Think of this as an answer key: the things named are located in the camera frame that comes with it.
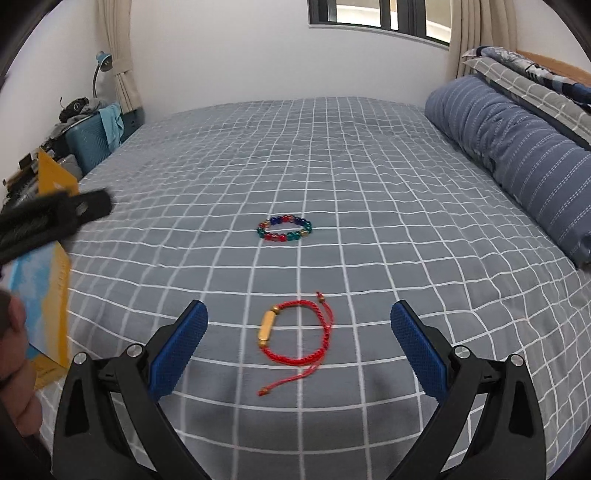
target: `red string bracelet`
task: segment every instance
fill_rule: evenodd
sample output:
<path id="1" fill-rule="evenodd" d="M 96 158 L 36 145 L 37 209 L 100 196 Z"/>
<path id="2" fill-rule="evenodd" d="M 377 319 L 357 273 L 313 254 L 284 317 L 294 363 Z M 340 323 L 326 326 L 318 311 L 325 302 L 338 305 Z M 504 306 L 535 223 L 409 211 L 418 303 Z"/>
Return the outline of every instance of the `red string bracelet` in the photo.
<path id="1" fill-rule="evenodd" d="M 324 307 L 326 310 L 326 314 L 328 316 L 328 322 L 324 319 L 324 315 L 318 305 L 310 300 L 292 300 L 286 301 L 284 303 L 280 303 L 279 305 L 273 305 L 270 310 L 267 310 L 263 315 L 261 321 L 261 328 L 259 329 L 258 335 L 258 346 L 261 348 L 263 353 L 269 357 L 269 359 L 277 362 L 279 364 L 289 365 L 291 367 L 305 367 L 308 366 L 306 370 L 298 375 L 294 375 L 293 377 L 284 378 L 283 380 L 279 380 L 274 382 L 266 387 L 260 389 L 258 391 L 259 396 L 267 395 L 273 388 L 278 387 L 279 385 L 283 385 L 287 382 L 293 382 L 299 378 L 305 378 L 308 375 L 313 374 L 316 369 L 324 360 L 324 356 L 326 355 L 326 351 L 330 346 L 330 331 L 335 323 L 335 316 L 333 315 L 332 309 L 330 308 L 329 304 L 326 303 L 324 299 L 324 295 L 321 292 L 316 292 L 316 296 L 318 297 L 318 302 Z M 302 358 L 289 358 L 288 356 L 277 355 L 276 353 L 271 352 L 269 347 L 267 347 L 267 343 L 269 341 L 269 337 L 271 336 L 271 330 L 273 328 L 273 323 L 275 322 L 275 317 L 279 315 L 281 310 L 287 309 L 289 307 L 308 307 L 312 309 L 320 324 L 322 325 L 322 329 L 324 330 L 324 334 L 322 336 L 322 345 L 320 348 Z"/>

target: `human hand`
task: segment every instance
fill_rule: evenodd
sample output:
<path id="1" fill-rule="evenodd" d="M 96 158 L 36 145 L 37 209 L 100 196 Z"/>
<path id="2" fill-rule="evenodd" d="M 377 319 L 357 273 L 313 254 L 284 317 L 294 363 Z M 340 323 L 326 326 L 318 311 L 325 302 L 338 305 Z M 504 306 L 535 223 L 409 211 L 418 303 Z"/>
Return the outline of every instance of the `human hand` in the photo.
<path id="1" fill-rule="evenodd" d="M 10 327 L 0 338 L 0 401 L 23 437 L 39 432 L 43 415 L 34 394 L 37 374 L 26 359 L 25 306 L 16 297 L 8 305 Z"/>

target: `blue gripper pad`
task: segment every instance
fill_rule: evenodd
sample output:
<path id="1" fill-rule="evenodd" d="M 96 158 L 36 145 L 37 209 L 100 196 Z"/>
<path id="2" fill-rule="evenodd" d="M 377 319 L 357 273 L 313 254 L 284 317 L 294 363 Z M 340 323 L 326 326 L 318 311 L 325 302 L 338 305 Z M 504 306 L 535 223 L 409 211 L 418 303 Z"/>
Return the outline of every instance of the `blue gripper pad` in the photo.
<path id="1" fill-rule="evenodd" d="M 441 404 L 447 397 L 447 367 L 417 325 L 413 318 L 416 314 L 405 304 L 406 302 L 398 301 L 392 306 L 390 312 L 392 331 L 425 393 L 429 397 L 436 398 Z"/>
<path id="2" fill-rule="evenodd" d="M 173 392 L 207 330 L 206 306 L 201 302 L 195 302 L 195 305 L 187 310 L 177 321 L 176 330 L 152 360 L 148 391 L 155 402 Z"/>

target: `window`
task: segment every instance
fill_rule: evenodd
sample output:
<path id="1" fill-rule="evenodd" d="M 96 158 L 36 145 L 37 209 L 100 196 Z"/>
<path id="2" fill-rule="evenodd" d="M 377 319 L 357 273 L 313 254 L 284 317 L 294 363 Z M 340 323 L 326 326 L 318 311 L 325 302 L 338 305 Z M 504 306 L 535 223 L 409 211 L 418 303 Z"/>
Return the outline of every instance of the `window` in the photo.
<path id="1" fill-rule="evenodd" d="M 310 23 L 364 25 L 449 44 L 451 0 L 308 0 Z"/>

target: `gray plaid bedsheet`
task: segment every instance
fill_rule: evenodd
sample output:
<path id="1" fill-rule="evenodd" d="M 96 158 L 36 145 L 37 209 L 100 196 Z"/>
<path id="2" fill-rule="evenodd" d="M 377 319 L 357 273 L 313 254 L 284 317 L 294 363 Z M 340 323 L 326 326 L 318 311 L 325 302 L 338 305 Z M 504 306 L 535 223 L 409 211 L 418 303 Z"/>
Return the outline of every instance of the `gray plaid bedsheet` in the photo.
<path id="1" fill-rule="evenodd" d="M 209 329 L 161 405 L 214 480 L 385 479 L 436 406 L 390 330 L 399 299 L 453 344 L 525 357 L 549 473 L 589 425 L 591 274 L 416 107 L 317 98 L 179 113 L 142 127 L 82 187 L 110 187 L 117 205 L 72 246 L 72 350 L 118 355 L 204 301 Z M 314 232 L 260 241 L 257 224 L 279 213 Z M 258 397 L 296 373 L 257 348 L 264 311 L 317 290 L 336 313 L 324 365 Z M 312 312 L 292 310 L 270 346 L 301 356 L 320 334 Z M 60 386 L 41 395 L 51 442 Z"/>

